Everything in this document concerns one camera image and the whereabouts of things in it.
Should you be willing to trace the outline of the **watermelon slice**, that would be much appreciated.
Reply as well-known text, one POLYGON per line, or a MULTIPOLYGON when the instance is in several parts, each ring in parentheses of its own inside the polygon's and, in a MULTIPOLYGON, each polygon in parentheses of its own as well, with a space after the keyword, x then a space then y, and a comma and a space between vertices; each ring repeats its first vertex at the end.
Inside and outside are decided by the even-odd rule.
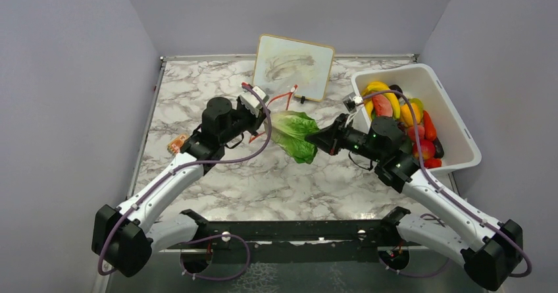
POLYGON ((371 99, 374 107, 374 112, 377 117, 393 116, 392 105, 390 103, 390 100, 386 96, 380 94, 373 96, 371 99))

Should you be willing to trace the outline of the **green lettuce head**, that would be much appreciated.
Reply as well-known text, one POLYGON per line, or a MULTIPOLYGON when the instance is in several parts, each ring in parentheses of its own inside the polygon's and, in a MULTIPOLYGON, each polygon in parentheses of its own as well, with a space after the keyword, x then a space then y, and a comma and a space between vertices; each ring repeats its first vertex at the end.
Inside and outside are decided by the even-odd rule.
POLYGON ((311 164, 317 154, 316 145, 305 138, 318 132, 316 120, 304 112, 271 112, 271 141, 281 147, 296 163, 311 164))

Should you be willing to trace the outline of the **yellow banana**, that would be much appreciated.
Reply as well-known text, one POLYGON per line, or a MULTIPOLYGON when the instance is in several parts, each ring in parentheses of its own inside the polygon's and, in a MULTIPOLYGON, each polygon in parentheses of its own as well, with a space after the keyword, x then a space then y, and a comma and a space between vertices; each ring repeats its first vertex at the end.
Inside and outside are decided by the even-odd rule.
MULTIPOLYGON (((385 90, 389 90, 389 86, 387 84, 383 82, 375 81, 375 82, 371 82, 363 91, 361 91, 361 95, 364 97, 368 94, 385 91, 385 90)), ((397 99, 397 96, 394 93, 382 93, 382 95, 386 96, 390 100, 390 103, 393 108, 392 118, 399 119, 401 106, 399 104, 399 100, 397 99)), ((376 114, 374 112, 374 107, 371 98, 365 99, 364 104, 365 104, 365 110, 367 112, 368 117, 370 118, 370 120, 373 120, 374 117, 376 117, 376 114)))

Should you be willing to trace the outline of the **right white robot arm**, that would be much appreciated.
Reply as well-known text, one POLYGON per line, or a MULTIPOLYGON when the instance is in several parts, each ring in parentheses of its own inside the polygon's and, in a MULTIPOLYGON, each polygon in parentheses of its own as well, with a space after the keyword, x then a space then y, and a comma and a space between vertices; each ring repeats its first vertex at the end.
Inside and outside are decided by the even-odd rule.
POLYGON ((348 115, 341 114, 305 139, 330 155, 346 149, 370 159, 382 183, 421 203, 446 224, 440 227, 402 209, 393 210, 393 219, 380 226, 381 239, 389 245, 400 240, 421 244, 462 266, 482 288, 498 290, 523 259, 522 228, 511 219, 503 223, 475 208, 422 169, 412 154, 401 150, 407 136, 396 121, 378 117, 364 133, 347 120, 348 115))

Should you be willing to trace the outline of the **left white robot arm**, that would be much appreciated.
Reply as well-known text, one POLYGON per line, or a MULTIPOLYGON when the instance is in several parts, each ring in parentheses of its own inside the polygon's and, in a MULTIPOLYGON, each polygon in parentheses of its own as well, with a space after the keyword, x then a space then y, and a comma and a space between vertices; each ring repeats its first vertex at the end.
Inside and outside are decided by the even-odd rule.
POLYGON ((215 165, 227 162, 223 157, 231 140, 245 132, 254 134, 263 122, 271 121, 266 99, 265 95, 240 95, 236 105, 224 97, 210 99, 201 125, 153 181, 118 206, 105 204, 97 211, 91 249, 99 257, 100 275, 118 271, 132 277, 155 252, 180 242, 194 248, 204 244, 207 230, 191 215, 157 219, 182 191, 215 165))

